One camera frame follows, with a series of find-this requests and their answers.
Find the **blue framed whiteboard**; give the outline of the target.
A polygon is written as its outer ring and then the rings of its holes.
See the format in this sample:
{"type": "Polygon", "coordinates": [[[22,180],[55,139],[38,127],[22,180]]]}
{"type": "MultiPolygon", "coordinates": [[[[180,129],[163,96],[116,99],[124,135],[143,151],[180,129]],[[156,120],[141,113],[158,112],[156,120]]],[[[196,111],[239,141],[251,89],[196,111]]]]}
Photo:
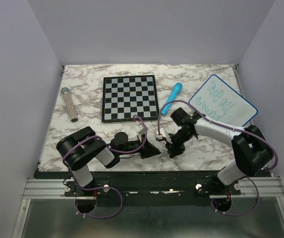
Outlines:
{"type": "Polygon", "coordinates": [[[211,75],[191,97],[189,104],[213,120],[245,126],[258,110],[217,75],[211,75]]]}

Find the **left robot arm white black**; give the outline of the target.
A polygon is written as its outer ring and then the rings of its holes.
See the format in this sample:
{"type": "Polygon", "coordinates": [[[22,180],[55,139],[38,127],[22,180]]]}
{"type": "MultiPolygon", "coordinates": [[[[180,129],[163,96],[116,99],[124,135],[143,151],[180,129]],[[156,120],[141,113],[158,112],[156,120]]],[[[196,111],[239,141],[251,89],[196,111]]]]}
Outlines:
{"type": "Polygon", "coordinates": [[[159,155],[161,152],[147,140],[147,130],[140,124],[137,140],[130,141],[125,132],[118,132],[110,144],[105,143],[95,131],[87,126],[63,139],[56,149],[63,163],[77,181],[76,190],[83,196],[93,190],[93,176],[88,163],[97,159],[105,168],[114,167],[120,162],[120,156],[139,154],[142,159],[159,155]]]}

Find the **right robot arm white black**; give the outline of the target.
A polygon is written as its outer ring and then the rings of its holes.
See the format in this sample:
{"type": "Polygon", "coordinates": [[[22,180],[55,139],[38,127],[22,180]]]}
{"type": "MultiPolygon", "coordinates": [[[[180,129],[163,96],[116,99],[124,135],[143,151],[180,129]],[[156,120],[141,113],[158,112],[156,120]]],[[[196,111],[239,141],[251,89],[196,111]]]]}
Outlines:
{"type": "Polygon", "coordinates": [[[166,137],[166,148],[170,158],[183,154],[184,143],[192,137],[205,136],[217,140],[233,150],[235,161],[220,170],[211,181],[212,191],[223,194],[229,185],[243,177],[255,176],[274,156],[273,149],[256,126],[231,127],[205,120],[198,113],[189,115],[182,108],[170,116],[180,129],[166,137]]]}

